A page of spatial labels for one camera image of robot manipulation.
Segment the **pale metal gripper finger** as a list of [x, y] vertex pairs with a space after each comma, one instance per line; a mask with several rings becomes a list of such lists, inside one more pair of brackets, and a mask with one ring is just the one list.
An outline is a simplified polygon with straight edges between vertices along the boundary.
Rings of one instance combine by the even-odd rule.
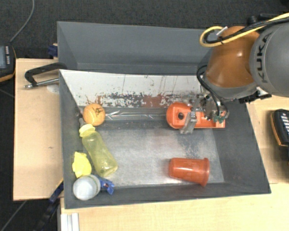
[[180, 129], [181, 134], [191, 134], [192, 133], [192, 121], [191, 112], [187, 113], [184, 126]]
[[189, 113], [189, 118], [187, 121], [187, 133], [192, 133], [195, 125], [197, 123], [197, 115], [195, 112], [190, 112]]

